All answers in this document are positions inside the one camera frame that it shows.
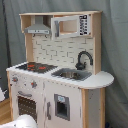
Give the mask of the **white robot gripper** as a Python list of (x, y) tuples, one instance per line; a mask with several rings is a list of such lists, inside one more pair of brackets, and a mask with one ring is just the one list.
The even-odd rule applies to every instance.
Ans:
[(2, 102), (3, 100), (5, 100), (5, 91), (3, 92), (2, 89), (0, 88), (0, 102)]

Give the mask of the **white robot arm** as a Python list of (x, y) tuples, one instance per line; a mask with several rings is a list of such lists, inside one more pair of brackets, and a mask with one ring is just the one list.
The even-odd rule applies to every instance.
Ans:
[(0, 88), (0, 128), (38, 128), (34, 118), (28, 114), (19, 115), (18, 99), (12, 96), (9, 89), (9, 99)]

